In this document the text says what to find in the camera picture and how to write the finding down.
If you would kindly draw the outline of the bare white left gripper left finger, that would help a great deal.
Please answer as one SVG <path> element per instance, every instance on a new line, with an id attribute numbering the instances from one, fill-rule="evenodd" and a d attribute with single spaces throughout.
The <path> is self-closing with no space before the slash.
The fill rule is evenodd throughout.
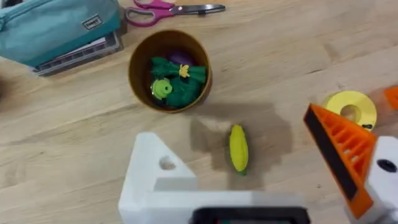
<path id="1" fill-rule="evenodd" d="M 118 203 L 123 223 L 188 223 L 174 193 L 197 189 L 196 175 L 155 133 L 139 133 Z"/>

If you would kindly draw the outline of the white orange left gripper right finger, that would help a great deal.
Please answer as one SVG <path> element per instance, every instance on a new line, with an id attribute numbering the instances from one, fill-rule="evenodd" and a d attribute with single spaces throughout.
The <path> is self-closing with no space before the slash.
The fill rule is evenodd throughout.
<path id="1" fill-rule="evenodd" d="M 345 199 L 351 223 L 397 224 L 397 138 L 310 104 L 304 123 Z"/>

